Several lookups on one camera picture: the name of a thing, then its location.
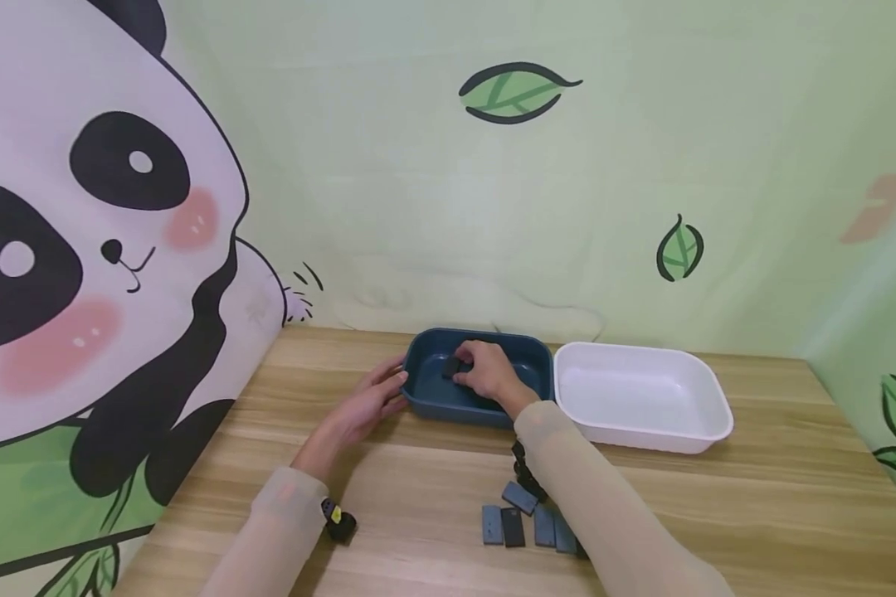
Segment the panda nose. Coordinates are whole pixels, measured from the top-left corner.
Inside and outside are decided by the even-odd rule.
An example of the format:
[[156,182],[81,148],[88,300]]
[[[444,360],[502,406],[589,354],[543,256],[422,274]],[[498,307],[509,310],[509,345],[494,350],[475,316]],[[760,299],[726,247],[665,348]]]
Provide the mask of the panda nose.
[[100,247],[100,252],[103,253],[103,259],[116,265],[123,256],[123,244],[119,240],[109,239]]

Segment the panda mouth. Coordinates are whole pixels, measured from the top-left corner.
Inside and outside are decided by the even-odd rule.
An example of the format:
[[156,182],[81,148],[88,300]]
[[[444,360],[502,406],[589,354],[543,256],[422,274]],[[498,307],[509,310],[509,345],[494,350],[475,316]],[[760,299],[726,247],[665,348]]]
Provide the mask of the panda mouth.
[[149,260],[153,257],[153,253],[154,253],[154,252],[155,252],[155,247],[153,247],[153,248],[150,250],[150,252],[148,252],[148,253],[146,254],[146,258],[144,259],[144,262],[141,263],[141,264],[139,264],[138,266],[135,266],[135,268],[130,268],[129,265],[125,262],[125,260],[122,260],[122,259],[119,260],[119,263],[123,266],[123,268],[126,268],[130,273],[132,273],[132,275],[133,275],[133,279],[134,279],[135,282],[136,282],[136,285],[135,285],[132,289],[126,289],[127,293],[129,293],[129,294],[136,294],[136,293],[139,292],[139,290],[140,290],[141,288],[144,287],[144,285],[143,285],[142,283],[139,282],[139,276],[136,275],[136,274],[138,274],[140,271],[144,270],[146,264],[147,264],[147,263],[149,262]]

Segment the hand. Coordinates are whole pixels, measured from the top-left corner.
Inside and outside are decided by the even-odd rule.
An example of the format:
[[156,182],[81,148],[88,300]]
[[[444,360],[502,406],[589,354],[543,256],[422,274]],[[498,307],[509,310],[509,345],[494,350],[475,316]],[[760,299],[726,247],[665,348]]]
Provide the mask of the hand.
[[455,373],[455,383],[467,386],[475,394],[498,402],[511,420],[518,419],[522,410],[540,400],[534,390],[526,386],[502,347],[480,340],[466,340],[455,351],[465,363],[473,365],[471,371]]
[[408,373],[400,371],[404,360],[404,354],[387,359],[362,377],[352,395],[339,402],[305,440],[292,468],[328,483],[331,467],[343,448],[367,438],[381,420],[408,405],[399,396],[408,379]]
[[340,433],[342,445],[358,444],[385,417],[408,406],[400,396],[408,372],[402,371],[404,354],[379,363],[355,384],[352,395],[342,400],[326,417],[326,423]]

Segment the panda eye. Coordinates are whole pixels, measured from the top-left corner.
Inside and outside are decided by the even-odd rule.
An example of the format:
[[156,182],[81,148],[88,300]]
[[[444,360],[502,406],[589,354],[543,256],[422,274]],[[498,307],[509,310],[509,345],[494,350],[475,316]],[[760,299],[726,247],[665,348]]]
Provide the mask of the panda eye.
[[189,195],[183,152],[152,122],[126,112],[100,114],[83,127],[70,150],[70,170],[111,206],[158,211]]
[[83,266],[37,210],[0,187],[0,346],[62,312],[83,283]]

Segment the panda ear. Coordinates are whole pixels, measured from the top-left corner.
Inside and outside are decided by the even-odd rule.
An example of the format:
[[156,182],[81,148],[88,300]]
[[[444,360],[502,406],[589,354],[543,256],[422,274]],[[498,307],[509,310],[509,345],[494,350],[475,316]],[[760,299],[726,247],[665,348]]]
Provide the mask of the panda ear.
[[153,56],[163,54],[166,19],[158,0],[89,0]]

